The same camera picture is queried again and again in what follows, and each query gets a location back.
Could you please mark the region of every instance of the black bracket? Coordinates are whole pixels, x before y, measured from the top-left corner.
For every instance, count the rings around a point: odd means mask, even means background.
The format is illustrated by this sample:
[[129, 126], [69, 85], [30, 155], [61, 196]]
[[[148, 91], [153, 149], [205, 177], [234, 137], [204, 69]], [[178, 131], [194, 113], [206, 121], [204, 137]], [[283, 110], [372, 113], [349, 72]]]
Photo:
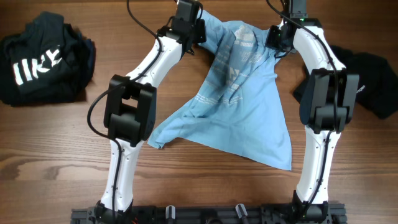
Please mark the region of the black bracket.
[[309, 125], [315, 134], [334, 129], [340, 133], [353, 117], [359, 75], [347, 73], [344, 69], [337, 76], [339, 82], [338, 127], [334, 124], [335, 78], [333, 72], [324, 68], [314, 69], [308, 80], [300, 102], [300, 119], [304, 125]]
[[307, 0], [289, 0], [289, 4], [285, 3], [286, 11], [289, 12], [289, 17], [292, 18], [307, 18]]
[[170, 37], [182, 44], [181, 57], [187, 52], [192, 54], [192, 44], [206, 42], [205, 20], [197, 19], [200, 7], [198, 1], [179, 0], [171, 27], [163, 26], [157, 31], [158, 36]]
[[[104, 125], [111, 139], [122, 139], [135, 147], [141, 140], [147, 140], [155, 125], [156, 88], [150, 84], [129, 82], [130, 77], [114, 75], [109, 89], [121, 88], [108, 94]], [[122, 103], [122, 99], [137, 100], [137, 107]]]
[[[236, 207], [188, 207], [175, 208], [175, 219], [167, 218], [167, 208], [155, 206], [138, 207], [133, 206], [125, 211], [128, 215], [119, 216], [117, 224], [238, 224], [243, 223], [235, 210]], [[291, 224], [288, 212], [292, 204], [264, 204], [261, 207], [246, 207], [248, 213], [246, 223], [248, 224]], [[72, 210], [71, 224], [115, 224], [112, 222], [111, 210], [105, 213], [97, 213], [94, 207], [88, 209]], [[312, 217], [323, 216], [326, 218], [319, 222], [299, 223], [321, 223], [321, 224], [347, 224], [345, 205], [339, 203], [328, 204], [328, 211], [321, 212], [316, 208], [311, 209]]]
[[291, 222], [299, 220], [300, 222], [318, 222], [322, 223], [326, 220], [328, 215], [329, 204], [328, 202], [323, 202], [322, 204], [311, 204], [303, 217], [298, 217], [301, 215], [305, 209], [308, 202], [301, 202], [297, 192], [294, 190], [292, 199], [292, 210], [288, 215]]
[[[308, 19], [297, 19], [291, 18], [296, 23], [303, 26], [316, 26], [322, 28], [321, 23], [318, 19], [308, 18]], [[269, 29], [266, 47], [277, 50], [279, 52], [288, 52], [294, 48], [293, 40], [296, 33], [297, 27], [291, 22], [285, 21], [285, 24], [279, 29], [278, 26], [272, 25]]]

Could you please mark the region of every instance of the crumpled fabric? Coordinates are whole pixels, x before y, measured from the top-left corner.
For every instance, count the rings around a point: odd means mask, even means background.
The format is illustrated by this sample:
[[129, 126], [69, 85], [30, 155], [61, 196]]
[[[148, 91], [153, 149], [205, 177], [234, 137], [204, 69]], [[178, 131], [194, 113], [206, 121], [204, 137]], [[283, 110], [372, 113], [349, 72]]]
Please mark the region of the crumpled fabric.
[[180, 137], [224, 152], [291, 170], [292, 145], [275, 83], [275, 50], [268, 30], [242, 21], [221, 22], [203, 11], [215, 54], [197, 95], [160, 124], [148, 144], [162, 148]]

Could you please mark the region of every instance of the black cloth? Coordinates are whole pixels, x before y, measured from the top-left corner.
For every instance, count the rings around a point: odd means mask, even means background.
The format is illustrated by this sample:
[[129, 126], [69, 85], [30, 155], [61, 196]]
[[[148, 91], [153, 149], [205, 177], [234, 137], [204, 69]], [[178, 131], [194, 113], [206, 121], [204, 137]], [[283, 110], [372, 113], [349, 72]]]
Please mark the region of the black cloth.
[[[356, 101], [380, 119], [386, 119], [398, 110], [398, 77], [388, 61], [368, 53], [354, 54], [350, 50], [331, 46], [337, 59], [345, 64], [348, 72], [359, 74]], [[294, 98], [300, 102], [308, 82], [307, 78], [294, 90]]]
[[0, 43], [0, 100], [28, 103], [73, 102], [93, 76], [95, 48], [63, 16], [43, 12], [21, 34]]

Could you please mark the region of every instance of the wire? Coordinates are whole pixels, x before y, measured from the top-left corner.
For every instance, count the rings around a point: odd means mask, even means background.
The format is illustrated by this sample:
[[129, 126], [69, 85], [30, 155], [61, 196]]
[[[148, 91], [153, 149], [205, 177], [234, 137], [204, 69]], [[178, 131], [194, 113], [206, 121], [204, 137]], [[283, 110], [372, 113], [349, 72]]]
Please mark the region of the wire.
[[115, 171], [115, 175], [114, 175], [114, 181], [113, 181], [113, 189], [112, 189], [112, 218], [113, 218], [113, 223], [116, 223], [116, 214], [115, 214], [115, 206], [114, 206], [114, 201], [115, 201], [115, 195], [116, 195], [116, 185], [118, 183], [118, 175], [119, 175], [119, 168], [120, 168], [120, 163], [121, 163], [121, 156], [122, 156], [122, 147], [120, 145], [120, 143], [116, 140], [116, 139], [111, 139], [108, 135], [103, 134], [101, 132], [99, 132], [97, 129], [94, 128], [93, 124], [91, 123], [91, 114], [93, 113], [94, 107], [98, 104], [98, 102], [104, 98], [104, 96], [108, 95], [109, 93], [121, 88], [122, 86], [126, 86], [130, 83], [134, 83], [136, 82], [138, 79], [142, 78], [145, 76], [145, 74], [148, 72], [148, 70], [153, 66], [153, 64], [156, 63], [157, 59], [160, 57], [160, 54], [162, 53], [162, 41], [160, 41], [159, 37], [153, 33], [150, 29], [148, 29], [144, 24], [142, 24], [141, 22], [139, 22], [132, 14], [131, 10], [130, 10], [130, 5], [129, 5], [130, 1], [127, 0], [127, 11], [129, 13], [129, 15], [131, 16], [131, 18], [138, 24], [140, 25], [142, 28], [144, 28], [146, 31], [148, 31], [151, 35], [153, 35], [156, 39], [156, 41], [159, 44], [159, 49], [158, 52], [155, 56], [155, 58], [151, 61], [151, 63], [140, 73], [138, 74], [138, 76], [136, 78], [133, 78], [132, 80], [128, 80], [124, 83], [118, 84], [116, 85], [114, 88], [112, 89], [108, 89], [105, 92], [103, 92], [102, 94], [100, 94], [100, 96], [97, 97], [97, 99], [94, 100], [94, 102], [91, 104], [90, 108], [88, 109], [87, 112], [87, 124], [90, 127], [90, 129], [96, 133], [97, 135], [110, 139], [111, 141], [114, 141], [116, 143], [116, 145], [118, 146], [118, 151], [119, 151], [119, 156], [118, 156], [118, 163], [116, 164], [116, 171]]
[[[312, 31], [310, 31], [308, 28], [306, 28], [305, 26], [291, 20], [289, 17], [287, 17], [286, 15], [283, 15], [283, 13], [281, 13], [280, 11], [278, 11], [274, 6], [272, 6], [272, 4], [269, 2], [269, 0], [266, 0], [268, 6], [274, 10], [276, 13], [278, 13], [278, 15], [282, 18], [284, 18], [286, 21], [289, 21], [293, 24], [295, 24], [297, 27], [300, 27], [301, 29], [307, 31], [309, 34], [311, 34], [312, 36], [314, 36], [315, 39], [317, 39], [319, 41], [319, 43], [321, 44], [321, 46], [323, 47], [323, 49], [325, 50], [326, 56], [328, 57], [329, 60], [329, 64], [331, 65], [331, 67], [333, 68], [333, 74], [335, 77], [335, 95], [334, 95], [334, 102], [333, 102], [333, 121], [334, 121], [334, 127], [336, 132], [338, 132], [338, 121], [337, 121], [337, 106], [338, 106], [338, 76], [337, 76], [337, 69], [336, 66], [333, 62], [333, 58], [331, 57], [325, 43], [323, 43], [323, 41], [321, 40], [321, 38], [319, 38], [319, 35], [314, 34]], [[319, 188], [322, 184], [322, 180], [323, 180], [323, 173], [325, 172], [325, 166], [326, 166], [326, 158], [327, 158], [327, 154], [328, 154], [328, 147], [329, 147], [329, 141], [330, 141], [330, 134], [333, 131], [329, 131], [329, 133], [326, 136], [326, 143], [325, 143], [325, 152], [323, 154], [323, 162], [322, 162], [322, 169], [321, 169], [321, 174], [319, 176], [318, 179], [318, 184], [317, 187], [315, 188], [315, 191], [312, 195], [312, 198], [310, 199], [310, 201], [305, 205], [303, 212], [297, 217], [297, 220], [295, 221], [295, 223], [297, 221], [299, 221], [299, 219], [301, 217], [303, 217], [304, 215], [307, 214], [308, 209], [310, 208], [312, 202], [314, 201], [315, 197], [317, 196], [317, 193], [319, 191]]]
[[199, 20], [200, 20], [201, 15], [203, 14], [203, 5], [200, 2], [198, 2], [198, 3], [199, 3], [199, 7], [200, 7], [200, 16], [199, 16]]
[[286, 52], [284, 55], [281, 55], [281, 56], [275, 56], [275, 59], [278, 59], [278, 58], [284, 58], [284, 57], [286, 57], [286, 56], [288, 56], [288, 54], [290, 53], [292, 51], [292, 49], [290, 49], [288, 52]]
[[166, 23], [166, 26], [168, 26], [169, 23], [170, 23], [170, 21], [171, 21], [172, 19], [174, 19], [174, 18], [175, 18], [175, 16], [170, 16], [169, 20], [168, 20], [167, 23]]

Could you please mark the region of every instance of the wooden table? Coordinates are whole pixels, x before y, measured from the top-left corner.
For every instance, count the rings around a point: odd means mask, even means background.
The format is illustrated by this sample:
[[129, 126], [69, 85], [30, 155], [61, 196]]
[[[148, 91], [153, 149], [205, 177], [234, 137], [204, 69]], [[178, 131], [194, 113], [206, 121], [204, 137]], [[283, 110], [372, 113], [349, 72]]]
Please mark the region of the wooden table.
[[[272, 1], [280, 8], [279, 1]], [[261, 29], [280, 22], [265, 1], [203, 1], [222, 21], [242, 20]], [[156, 30], [175, 13], [172, 1], [134, 1], [134, 14]], [[330, 44], [388, 59], [398, 71], [398, 2], [308, 0]], [[109, 142], [91, 132], [86, 112], [114, 74], [133, 70], [153, 38], [129, 17], [124, 1], [2, 0], [0, 36], [24, 30], [41, 11], [57, 12], [93, 39], [93, 81], [78, 103], [11, 108], [0, 105], [0, 223], [68, 223], [72, 208], [94, 205], [105, 188]], [[157, 124], [195, 96], [213, 56], [195, 49], [158, 90]], [[276, 80], [293, 144], [292, 172], [176, 139], [164, 150], [142, 148], [134, 204], [165, 206], [260, 205], [289, 202], [300, 178], [305, 132], [292, 90], [304, 78], [300, 55], [276, 65]], [[102, 127], [104, 101], [93, 113]], [[330, 200], [346, 204], [350, 223], [398, 222], [398, 113], [379, 120], [357, 105], [337, 145]]]

